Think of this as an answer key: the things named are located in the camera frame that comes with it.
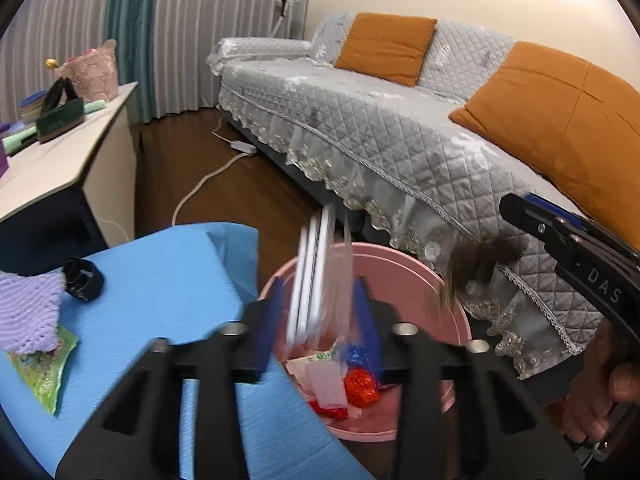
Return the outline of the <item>person's right hand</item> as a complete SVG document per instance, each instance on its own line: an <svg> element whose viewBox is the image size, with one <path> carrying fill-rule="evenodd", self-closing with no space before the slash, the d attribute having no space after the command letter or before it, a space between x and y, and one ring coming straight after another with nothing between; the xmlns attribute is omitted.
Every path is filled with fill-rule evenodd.
<svg viewBox="0 0 640 480"><path fill-rule="evenodd" d="M615 403L639 403L639 359L624 362L623 338L606 318L584 352L582 371L570 384L562 430L570 440L602 441L610 431Z"/></svg>

